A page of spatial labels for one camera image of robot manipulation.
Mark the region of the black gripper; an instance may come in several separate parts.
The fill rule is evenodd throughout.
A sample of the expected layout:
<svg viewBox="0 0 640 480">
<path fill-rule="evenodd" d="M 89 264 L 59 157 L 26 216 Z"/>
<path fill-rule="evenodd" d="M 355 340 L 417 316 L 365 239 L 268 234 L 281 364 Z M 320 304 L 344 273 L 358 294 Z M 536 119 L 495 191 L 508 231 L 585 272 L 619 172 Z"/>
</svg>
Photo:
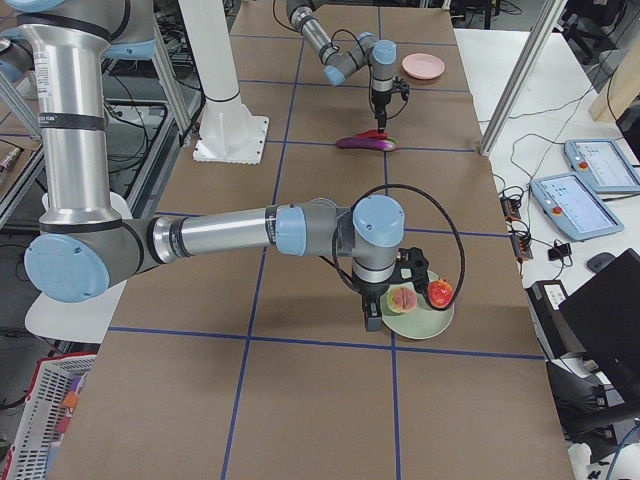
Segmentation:
<svg viewBox="0 0 640 480">
<path fill-rule="evenodd" d="M 352 283 L 361 297 L 366 331 L 379 331 L 385 315 L 413 312 L 426 295 L 429 262 L 420 248 L 399 248 L 391 257 L 354 257 Z"/>
<path fill-rule="evenodd" d="M 403 105 L 394 115 L 389 116 L 387 114 L 387 106 L 396 94 L 400 95 Z M 370 86 L 370 100 L 377 125 L 386 126 L 389 118 L 395 118 L 399 115 L 408 104 L 409 97 L 410 86 L 403 78 L 395 76 L 381 80 L 373 76 Z"/>
</svg>

